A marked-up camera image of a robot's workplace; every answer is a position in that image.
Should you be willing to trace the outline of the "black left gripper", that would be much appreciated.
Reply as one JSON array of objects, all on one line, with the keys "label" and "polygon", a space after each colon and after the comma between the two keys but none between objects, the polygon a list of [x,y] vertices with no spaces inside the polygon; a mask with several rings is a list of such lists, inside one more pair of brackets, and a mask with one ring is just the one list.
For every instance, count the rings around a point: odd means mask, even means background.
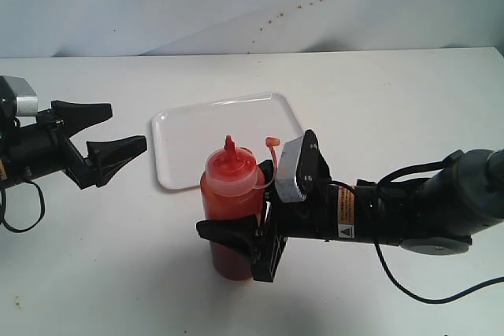
[{"label": "black left gripper", "polygon": [[146,137],[135,135],[108,142],[87,142],[83,156],[71,137],[113,116],[109,103],[52,101],[36,122],[13,125],[1,141],[1,184],[10,188],[64,172],[80,189],[105,186],[126,164],[147,150]]}]

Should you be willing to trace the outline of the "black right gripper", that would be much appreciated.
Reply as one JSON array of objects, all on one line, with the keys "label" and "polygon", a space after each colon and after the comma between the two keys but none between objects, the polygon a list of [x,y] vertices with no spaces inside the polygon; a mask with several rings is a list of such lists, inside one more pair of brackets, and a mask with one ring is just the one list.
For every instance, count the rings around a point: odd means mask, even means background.
[{"label": "black right gripper", "polygon": [[325,242],[356,242],[358,197],[356,190],[332,179],[326,160],[319,153],[312,165],[312,190],[300,202],[280,200],[275,187],[277,166],[273,160],[258,165],[263,180],[258,190],[270,192],[269,214],[261,225],[262,241],[256,258],[258,218],[255,215],[229,220],[196,223],[200,238],[226,247],[249,263],[253,280],[272,282],[288,239],[305,238]]}]

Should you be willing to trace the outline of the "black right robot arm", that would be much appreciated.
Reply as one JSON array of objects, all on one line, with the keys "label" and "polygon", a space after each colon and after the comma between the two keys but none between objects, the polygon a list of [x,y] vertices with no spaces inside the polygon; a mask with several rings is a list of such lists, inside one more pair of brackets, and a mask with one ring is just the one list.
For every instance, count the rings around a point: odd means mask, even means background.
[{"label": "black right robot arm", "polygon": [[[295,197],[284,201],[289,189]],[[290,238],[378,243],[416,253],[466,252],[474,234],[503,221],[503,154],[456,151],[378,182],[339,185],[318,150],[301,153],[287,187],[271,185],[260,218],[203,220],[201,238],[244,257],[270,282]]]}]

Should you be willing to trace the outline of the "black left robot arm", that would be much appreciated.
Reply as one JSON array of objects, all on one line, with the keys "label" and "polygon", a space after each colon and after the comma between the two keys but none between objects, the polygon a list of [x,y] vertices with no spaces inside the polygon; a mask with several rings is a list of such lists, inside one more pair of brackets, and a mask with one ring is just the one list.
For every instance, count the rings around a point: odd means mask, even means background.
[{"label": "black left robot arm", "polygon": [[1,181],[9,188],[55,172],[64,172],[81,190],[105,186],[119,170],[147,150],[146,137],[87,142],[82,156],[71,137],[113,116],[109,103],[52,101],[21,127],[16,120],[1,137]]}]

